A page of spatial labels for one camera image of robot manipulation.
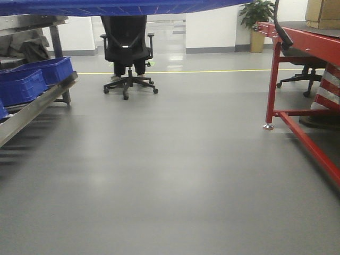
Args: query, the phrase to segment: cardboard box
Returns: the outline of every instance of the cardboard box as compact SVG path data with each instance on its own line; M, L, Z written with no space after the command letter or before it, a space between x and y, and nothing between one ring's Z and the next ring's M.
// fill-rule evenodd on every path
M309 27L340 29L340 1L308 0L305 19Z

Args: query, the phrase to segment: gray baseboard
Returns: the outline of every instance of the gray baseboard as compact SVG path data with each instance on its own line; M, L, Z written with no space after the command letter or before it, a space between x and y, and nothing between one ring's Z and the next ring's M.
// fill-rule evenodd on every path
M235 47L186 48L187 54L230 53L230 52L235 52Z
M49 50L48 54L54 56L54 51ZM63 50L63 56L96 56L98 49L86 49L86 50Z
M272 49L272 44L264 44L263 49ZM250 51L250 44L235 45L235 52L248 52Z
M263 49L272 49L272 44L265 44ZM235 47L212 47L212 48L186 48L187 54L199 53L230 53L230 52L248 52L250 50L249 44L235 45Z

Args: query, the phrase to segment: green leaves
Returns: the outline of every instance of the green leaves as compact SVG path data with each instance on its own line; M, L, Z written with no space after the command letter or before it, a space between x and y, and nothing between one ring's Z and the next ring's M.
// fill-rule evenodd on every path
M274 3L269 0L254 0L243 6L239 16L244 16L241 25L248 29L251 29L257 21L269 21L274 18Z

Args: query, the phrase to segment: person's leg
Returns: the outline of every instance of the person's leg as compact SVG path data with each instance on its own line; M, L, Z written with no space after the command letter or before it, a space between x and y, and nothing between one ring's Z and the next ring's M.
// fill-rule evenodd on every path
M113 76L111 76L111 81L116 81L122 75L125 74L125 66L122 65L120 62L113 63Z
M138 76L143 76L145 74L145 59L144 58L134 60L133 65Z

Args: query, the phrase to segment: metal shelf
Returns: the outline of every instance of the metal shelf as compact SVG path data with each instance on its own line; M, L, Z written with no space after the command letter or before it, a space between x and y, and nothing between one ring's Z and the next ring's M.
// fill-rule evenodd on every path
M37 28L49 27L55 57L62 57L62 48L57 25L64 24L66 16L46 15L14 15L0 16L0 36L28 31ZM75 83L77 73L73 72L69 77L51 87L31 103L20 107L19 111L0 124L0 147L15 136L21 129L30 123L52 102L71 102L69 88Z

